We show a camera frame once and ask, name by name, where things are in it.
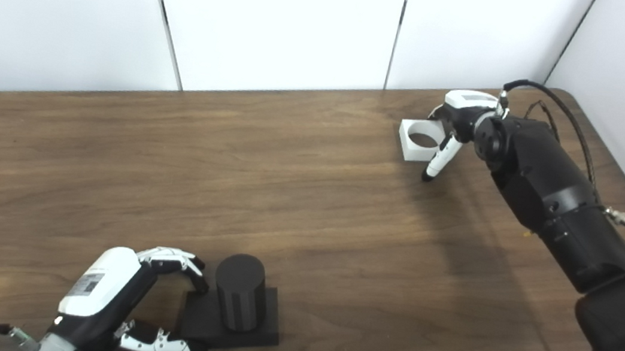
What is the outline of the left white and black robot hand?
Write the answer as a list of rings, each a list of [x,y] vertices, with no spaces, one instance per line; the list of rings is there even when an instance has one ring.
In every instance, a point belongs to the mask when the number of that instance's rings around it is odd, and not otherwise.
[[[180,273],[195,292],[208,293],[204,267],[195,254],[178,248],[110,248],[63,296],[38,351],[208,351],[202,343],[130,319],[161,275]]]

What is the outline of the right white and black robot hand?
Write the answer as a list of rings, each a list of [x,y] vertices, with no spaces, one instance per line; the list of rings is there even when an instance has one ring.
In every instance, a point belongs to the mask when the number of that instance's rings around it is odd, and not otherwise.
[[[444,103],[435,107],[428,120],[438,121],[444,130],[433,158],[421,174],[422,181],[430,182],[453,160],[465,144],[474,140],[479,124],[489,117],[503,118],[508,115],[508,100],[485,92],[467,89],[450,90]]]

